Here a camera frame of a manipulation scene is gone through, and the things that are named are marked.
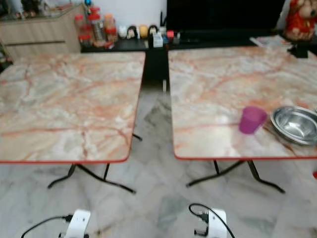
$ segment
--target tiled floor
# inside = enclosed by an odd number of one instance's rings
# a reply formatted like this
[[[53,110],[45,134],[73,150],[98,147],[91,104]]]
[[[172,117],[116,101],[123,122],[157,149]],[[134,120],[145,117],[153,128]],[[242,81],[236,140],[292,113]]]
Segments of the tiled floor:
[[[142,90],[135,132],[144,140],[134,139],[129,160],[112,165],[108,176],[135,188],[136,195],[80,170],[47,190],[69,166],[1,165],[0,238],[19,238],[33,224],[78,208],[92,212],[91,238],[192,238],[194,228],[204,226],[188,212],[191,202],[224,209],[237,238],[317,238],[317,180],[312,177],[317,161],[256,162],[262,178],[283,187],[284,195],[255,182],[247,165],[186,188],[185,183],[214,173],[214,168],[211,162],[174,158],[168,93]],[[100,175],[105,168],[88,167]],[[27,238],[56,238],[66,228],[54,221]]]

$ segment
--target cabinet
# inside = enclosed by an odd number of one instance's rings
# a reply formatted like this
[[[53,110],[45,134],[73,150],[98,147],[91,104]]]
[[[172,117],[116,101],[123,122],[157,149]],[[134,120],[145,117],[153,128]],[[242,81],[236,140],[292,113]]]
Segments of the cabinet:
[[[1,43],[13,60],[29,55],[79,53],[74,25],[77,14],[84,14],[82,4],[55,17],[0,21]]]

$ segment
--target power cord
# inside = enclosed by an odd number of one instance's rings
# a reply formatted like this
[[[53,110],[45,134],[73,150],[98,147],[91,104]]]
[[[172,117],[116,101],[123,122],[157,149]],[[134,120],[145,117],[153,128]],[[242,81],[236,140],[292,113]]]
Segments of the power cord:
[[[48,218],[48,219],[45,219],[44,221],[41,221],[40,223],[32,226],[30,229],[28,229],[25,233],[23,233],[23,235],[21,236],[21,238],[24,238],[24,236],[30,232],[31,230],[33,230],[34,228],[42,225],[43,223],[45,222],[48,222],[48,221],[51,221],[51,220],[57,220],[57,219],[64,219],[66,222],[70,222],[71,219],[73,218],[73,215],[72,214],[69,214],[67,216],[57,216],[57,217],[51,217],[51,218]]]
[[[204,205],[204,204],[201,204],[201,203],[192,203],[189,205],[188,207],[188,210],[190,211],[191,214],[195,215],[196,217],[199,217],[200,219],[202,219],[203,221],[206,221],[206,217],[205,217],[205,214],[197,214],[193,211],[192,207],[193,206],[198,206],[198,207],[203,207],[209,211],[211,211],[216,217],[219,218],[219,220],[221,220],[221,222],[223,223],[223,225],[227,228],[227,231],[229,232],[229,234],[231,235],[232,238],[235,238],[233,232],[231,231],[231,229],[229,228],[229,226],[226,224],[226,222],[223,221],[223,219],[213,210],[211,209],[210,207]]]

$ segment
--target purple cup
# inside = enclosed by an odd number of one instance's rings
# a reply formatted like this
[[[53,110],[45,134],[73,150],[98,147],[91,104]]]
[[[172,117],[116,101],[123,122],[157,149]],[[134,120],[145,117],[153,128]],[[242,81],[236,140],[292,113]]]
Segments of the purple cup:
[[[245,107],[242,112],[239,130],[244,134],[253,134],[264,124],[267,114],[258,107]]]

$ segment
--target stainless steel bowl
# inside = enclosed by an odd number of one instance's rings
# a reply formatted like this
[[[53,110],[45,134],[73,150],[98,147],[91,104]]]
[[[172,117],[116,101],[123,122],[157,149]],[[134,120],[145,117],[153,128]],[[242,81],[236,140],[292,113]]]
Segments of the stainless steel bowl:
[[[271,114],[275,129],[302,145],[317,145],[317,114],[301,107],[282,107]]]

